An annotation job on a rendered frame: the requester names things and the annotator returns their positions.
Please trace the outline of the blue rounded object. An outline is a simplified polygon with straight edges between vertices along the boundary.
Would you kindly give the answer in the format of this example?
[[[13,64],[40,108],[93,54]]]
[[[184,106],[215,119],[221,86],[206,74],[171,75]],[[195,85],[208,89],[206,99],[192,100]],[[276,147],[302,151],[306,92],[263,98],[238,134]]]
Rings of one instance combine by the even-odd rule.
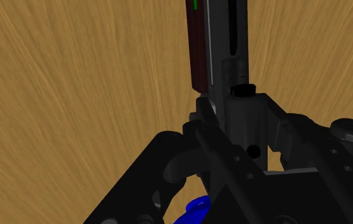
[[[186,205],[186,212],[173,224],[201,224],[210,208],[211,200],[208,195],[195,198]]]

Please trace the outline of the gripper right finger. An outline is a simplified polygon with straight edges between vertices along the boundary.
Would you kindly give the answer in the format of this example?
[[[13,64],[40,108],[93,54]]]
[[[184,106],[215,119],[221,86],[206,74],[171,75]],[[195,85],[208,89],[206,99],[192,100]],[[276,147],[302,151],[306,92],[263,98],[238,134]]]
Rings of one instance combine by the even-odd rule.
[[[280,153],[283,168],[316,168],[353,224],[353,119],[340,118],[323,127],[305,115],[286,113],[268,95],[264,102],[267,143]]]

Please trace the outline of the grey and dark red tool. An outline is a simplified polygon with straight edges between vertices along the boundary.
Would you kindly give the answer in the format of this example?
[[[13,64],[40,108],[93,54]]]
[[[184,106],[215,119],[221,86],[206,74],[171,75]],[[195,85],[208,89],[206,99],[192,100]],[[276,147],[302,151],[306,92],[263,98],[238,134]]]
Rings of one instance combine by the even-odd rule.
[[[249,82],[248,0],[185,0],[191,84],[220,129],[268,169],[265,105]]]

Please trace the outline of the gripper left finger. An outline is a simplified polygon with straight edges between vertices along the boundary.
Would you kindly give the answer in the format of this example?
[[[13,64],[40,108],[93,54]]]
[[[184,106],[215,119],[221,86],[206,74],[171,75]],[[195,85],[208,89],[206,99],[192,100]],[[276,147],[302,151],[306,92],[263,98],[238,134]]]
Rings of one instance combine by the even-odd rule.
[[[158,133],[83,224],[165,224],[170,202],[192,175],[198,175],[211,200],[201,224],[247,224],[229,189],[211,197],[219,181],[211,177],[214,169],[195,136],[197,124],[217,120],[209,106],[208,98],[199,97],[182,133]]]

